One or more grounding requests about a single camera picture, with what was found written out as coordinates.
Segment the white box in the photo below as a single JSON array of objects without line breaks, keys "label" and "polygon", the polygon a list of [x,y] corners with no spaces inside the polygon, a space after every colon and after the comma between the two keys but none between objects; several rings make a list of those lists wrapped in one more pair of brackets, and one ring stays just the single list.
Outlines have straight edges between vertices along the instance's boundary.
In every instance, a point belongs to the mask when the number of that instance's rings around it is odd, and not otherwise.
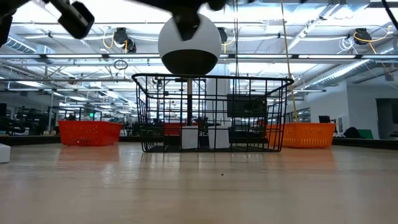
[{"label": "white box", "polygon": [[214,149],[214,143],[216,143],[216,149],[227,149],[229,148],[229,132],[228,126],[217,126],[209,127],[209,146],[210,149]]},{"label": "white box", "polygon": [[198,126],[182,127],[182,149],[196,149],[198,147]]},{"label": "white box", "polygon": [[10,161],[11,147],[0,144],[0,163]]}]

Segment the white sphere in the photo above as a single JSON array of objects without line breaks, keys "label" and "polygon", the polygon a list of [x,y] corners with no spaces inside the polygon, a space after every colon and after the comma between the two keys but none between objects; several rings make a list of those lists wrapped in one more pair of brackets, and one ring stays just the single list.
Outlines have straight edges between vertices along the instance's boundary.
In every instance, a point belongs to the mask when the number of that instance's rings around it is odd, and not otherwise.
[{"label": "white sphere", "polygon": [[201,14],[199,18],[199,28],[190,40],[181,39],[173,18],[159,34],[160,57],[173,74],[206,75],[217,64],[221,53],[220,33],[209,18]]}]

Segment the table surface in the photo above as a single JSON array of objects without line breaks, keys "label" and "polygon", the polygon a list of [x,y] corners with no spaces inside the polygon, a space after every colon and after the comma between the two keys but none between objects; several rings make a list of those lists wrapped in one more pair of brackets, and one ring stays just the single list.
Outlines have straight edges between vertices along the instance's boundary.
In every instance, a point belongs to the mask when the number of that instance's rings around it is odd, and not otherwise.
[{"label": "table surface", "polygon": [[397,223],[398,152],[333,146],[280,153],[144,154],[15,146],[0,164],[14,223]]}]

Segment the wall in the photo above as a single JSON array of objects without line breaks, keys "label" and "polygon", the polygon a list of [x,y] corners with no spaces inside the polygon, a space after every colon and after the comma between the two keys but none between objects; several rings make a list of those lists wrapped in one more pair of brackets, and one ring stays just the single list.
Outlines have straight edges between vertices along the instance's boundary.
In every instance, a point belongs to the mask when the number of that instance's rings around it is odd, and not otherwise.
[{"label": "wall", "polygon": [[379,139],[376,99],[398,98],[398,90],[389,86],[348,85],[350,125],[370,129],[374,139]]},{"label": "wall", "polygon": [[[319,116],[327,115],[330,119],[343,118],[344,131],[349,128],[348,98],[346,82],[339,83],[336,87],[326,87],[326,92],[309,93],[304,101],[297,101],[297,110],[311,109],[311,122],[319,122]],[[293,111],[292,102],[288,102],[287,113]]]}]

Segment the orange basket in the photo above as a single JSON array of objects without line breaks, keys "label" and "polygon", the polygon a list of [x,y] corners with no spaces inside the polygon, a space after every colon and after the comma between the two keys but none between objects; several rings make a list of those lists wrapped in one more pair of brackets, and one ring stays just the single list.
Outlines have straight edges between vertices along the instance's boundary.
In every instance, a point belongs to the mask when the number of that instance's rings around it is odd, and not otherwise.
[{"label": "orange basket", "polygon": [[181,127],[186,125],[186,123],[164,123],[164,135],[180,135]]},{"label": "orange basket", "polygon": [[117,143],[121,124],[107,121],[58,121],[66,146],[106,146]]},{"label": "orange basket", "polygon": [[[282,145],[294,148],[329,148],[333,140],[336,124],[287,123],[285,124]],[[270,145],[279,145],[281,140],[277,128],[283,125],[267,125],[267,139],[276,139]]]}]

